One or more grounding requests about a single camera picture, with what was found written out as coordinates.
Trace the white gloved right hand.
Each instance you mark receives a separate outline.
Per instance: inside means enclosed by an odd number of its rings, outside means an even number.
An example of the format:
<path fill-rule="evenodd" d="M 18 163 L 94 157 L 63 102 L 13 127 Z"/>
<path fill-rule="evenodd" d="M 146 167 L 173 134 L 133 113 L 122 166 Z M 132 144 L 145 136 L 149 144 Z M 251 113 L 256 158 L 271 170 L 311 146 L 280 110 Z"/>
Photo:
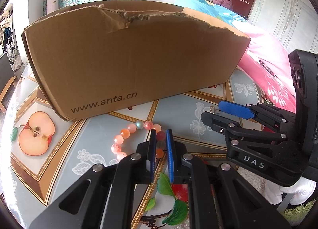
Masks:
<path fill-rule="evenodd" d="M 307 201 L 316 189 L 317 182 L 300 177 L 300 179 L 290 187 L 279 186 L 269 180 L 265 180 L 263 191 L 264 198 L 273 205 L 282 202 L 282 194 L 292 194 L 293 198 L 289 202 L 291 205 L 300 205 Z"/>

